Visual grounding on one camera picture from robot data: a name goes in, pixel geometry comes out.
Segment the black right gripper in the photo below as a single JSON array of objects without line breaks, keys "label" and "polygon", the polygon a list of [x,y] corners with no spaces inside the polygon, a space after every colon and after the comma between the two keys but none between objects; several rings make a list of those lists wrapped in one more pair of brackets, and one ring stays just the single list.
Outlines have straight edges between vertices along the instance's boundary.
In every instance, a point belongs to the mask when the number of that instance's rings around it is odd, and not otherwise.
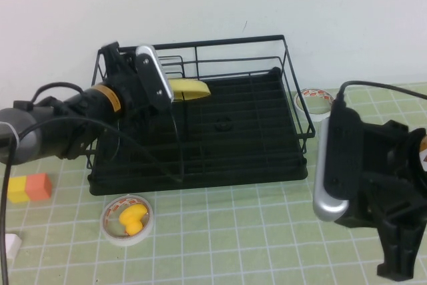
[{"label": "black right gripper", "polygon": [[409,130],[393,120],[365,123],[360,143],[363,148],[353,149],[350,156],[360,169],[344,176],[342,189],[352,195],[336,223],[377,228],[384,253],[377,275],[411,280],[426,225],[426,130]]}]

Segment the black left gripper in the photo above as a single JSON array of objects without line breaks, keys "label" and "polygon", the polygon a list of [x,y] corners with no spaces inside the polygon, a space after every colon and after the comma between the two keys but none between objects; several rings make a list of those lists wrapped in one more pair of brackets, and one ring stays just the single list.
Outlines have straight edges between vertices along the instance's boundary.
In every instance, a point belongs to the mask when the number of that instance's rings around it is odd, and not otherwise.
[{"label": "black left gripper", "polygon": [[105,62],[105,83],[120,100],[123,112],[137,112],[149,107],[147,94],[137,74],[134,49],[122,49],[118,42],[101,48]]}]

